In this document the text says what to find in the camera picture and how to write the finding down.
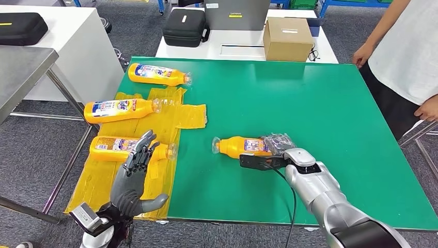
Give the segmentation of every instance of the black case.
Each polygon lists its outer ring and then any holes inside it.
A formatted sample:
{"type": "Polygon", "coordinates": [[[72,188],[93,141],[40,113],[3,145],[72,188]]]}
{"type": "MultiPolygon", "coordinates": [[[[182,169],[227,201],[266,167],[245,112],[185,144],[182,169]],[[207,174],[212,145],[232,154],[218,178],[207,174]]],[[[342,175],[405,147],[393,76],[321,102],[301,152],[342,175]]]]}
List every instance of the black case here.
{"type": "Polygon", "coordinates": [[[210,28],[206,24],[205,12],[194,9],[175,9],[163,28],[163,37],[166,44],[195,48],[206,42],[210,35],[210,28]]]}
{"type": "Polygon", "coordinates": [[[38,13],[0,13],[0,45],[35,45],[47,30],[38,13]]]}

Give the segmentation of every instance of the eyeglasses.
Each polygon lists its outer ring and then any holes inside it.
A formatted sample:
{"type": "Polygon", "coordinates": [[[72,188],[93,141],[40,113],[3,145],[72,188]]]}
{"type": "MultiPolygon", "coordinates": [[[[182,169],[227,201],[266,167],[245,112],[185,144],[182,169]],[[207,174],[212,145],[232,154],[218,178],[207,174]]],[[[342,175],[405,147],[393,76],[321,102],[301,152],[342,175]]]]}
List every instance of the eyeglasses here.
{"type": "Polygon", "coordinates": [[[318,56],[319,53],[317,50],[315,50],[315,44],[314,44],[314,46],[312,46],[312,50],[310,50],[309,53],[309,60],[315,62],[317,59],[320,59],[318,56]]]}

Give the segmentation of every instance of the orange bottle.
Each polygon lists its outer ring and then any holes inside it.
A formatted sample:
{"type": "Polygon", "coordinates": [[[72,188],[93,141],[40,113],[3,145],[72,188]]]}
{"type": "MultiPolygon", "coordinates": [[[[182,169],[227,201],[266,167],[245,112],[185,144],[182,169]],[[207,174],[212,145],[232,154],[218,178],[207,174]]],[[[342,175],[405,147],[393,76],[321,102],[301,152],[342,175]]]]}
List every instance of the orange bottle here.
{"type": "MultiPolygon", "coordinates": [[[[97,136],[90,144],[90,157],[100,161],[124,162],[138,138],[97,136]]],[[[177,156],[176,144],[159,144],[153,151],[150,162],[161,159],[173,160],[177,156]]]]}
{"type": "Polygon", "coordinates": [[[104,123],[132,118],[142,118],[150,113],[159,113],[159,99],[127,99],[89,102],[85,105],[84,116],[89,123],[104,123]]]}
{"type": "Polygon", "coordinates": [[[211,145],[213,153],[223,153],[233,159],[238,159],[242,153],[251,153],[256,156],[270,156],[272,153],[263,140],[259,138],[243,138],[240,136],[228,139],[213,138],[211,145]]]}
{"type": "Polygon", "coordinates": [[[192,83],[190,73],[139,63],[133,63],[129,66],[128,77],[132,82],[136,83],[164,84],[169,86],[190,85],[192,83]]]}

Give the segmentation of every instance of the person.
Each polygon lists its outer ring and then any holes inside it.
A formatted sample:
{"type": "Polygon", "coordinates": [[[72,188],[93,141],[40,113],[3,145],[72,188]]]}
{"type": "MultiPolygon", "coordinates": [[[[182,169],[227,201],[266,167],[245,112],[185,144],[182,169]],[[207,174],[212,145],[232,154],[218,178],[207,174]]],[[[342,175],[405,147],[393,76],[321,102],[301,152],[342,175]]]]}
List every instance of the person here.
{"type": "Polygon", "coordinates": [[[437,13],[437,0],[393,0],[353,55],[396,140],[438,120],[437,13]]]}

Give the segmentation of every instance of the white t-shirt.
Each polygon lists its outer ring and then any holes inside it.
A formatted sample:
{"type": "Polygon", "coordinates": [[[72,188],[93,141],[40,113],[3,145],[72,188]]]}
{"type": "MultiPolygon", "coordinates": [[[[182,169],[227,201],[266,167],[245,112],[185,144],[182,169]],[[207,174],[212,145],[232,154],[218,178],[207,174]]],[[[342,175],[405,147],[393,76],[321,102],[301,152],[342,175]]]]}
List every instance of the white t-shirt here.
{"type": "Polygon", "coordinates": [[[438,94],[438,0],[411,0],[368,64],[380,82],[417,105],[438,94]]]}

